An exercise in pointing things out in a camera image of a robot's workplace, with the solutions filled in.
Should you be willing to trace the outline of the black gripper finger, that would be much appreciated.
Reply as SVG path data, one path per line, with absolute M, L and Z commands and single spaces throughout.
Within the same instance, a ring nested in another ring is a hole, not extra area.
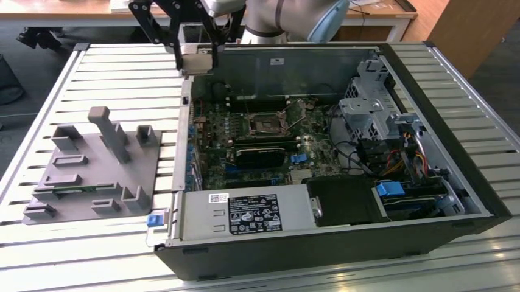
M 204 27 L 206 33 L 208 34 L 211 42 L 212 67 L 215 68 L 218 66 L 218 51 L 219 46 L 223 44 L 223 35 L 219 31 L 214 19 L 223 12 L 223 3 L 222 1 L 195 0 L 194 5 L 200 17 L 200 22 Z
M 151 13 L 151 4 L 156 3 L 158 7 L 170 17 L 168 30 L 164 30 Z M 152 44 L 163 44 L 168 52 L 175 56 L 175 66 L 183 68 L 182 47 L 179 42 L 179 28 L 183 1 L 131 1 L 128 9 L 134 15 L 144 35 Z

